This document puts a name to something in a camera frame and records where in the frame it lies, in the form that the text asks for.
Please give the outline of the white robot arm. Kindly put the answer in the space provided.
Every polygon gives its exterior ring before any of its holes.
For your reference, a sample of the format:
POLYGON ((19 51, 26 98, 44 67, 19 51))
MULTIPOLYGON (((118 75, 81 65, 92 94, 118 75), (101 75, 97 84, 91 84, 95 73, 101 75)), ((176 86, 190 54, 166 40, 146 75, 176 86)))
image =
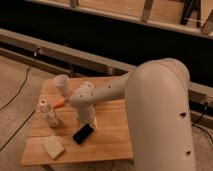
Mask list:
POLYGON ((136 171, 196 171, 189 109, 190 74, 177 59, 152 60, 69 97, 80 118, 92 105, 123 98, 136 171))

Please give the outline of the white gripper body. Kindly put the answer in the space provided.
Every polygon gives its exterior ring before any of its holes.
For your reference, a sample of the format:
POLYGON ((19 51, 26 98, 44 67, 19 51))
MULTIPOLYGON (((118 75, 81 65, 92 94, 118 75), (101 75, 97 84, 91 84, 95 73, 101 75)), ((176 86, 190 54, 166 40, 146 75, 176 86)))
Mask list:
POLYGON ((97 119, 95 108, 93 105, 87 108, 80 108, 77 110, 78 120, 81 125, 89 124, 91 127, 97 127, 97 119))

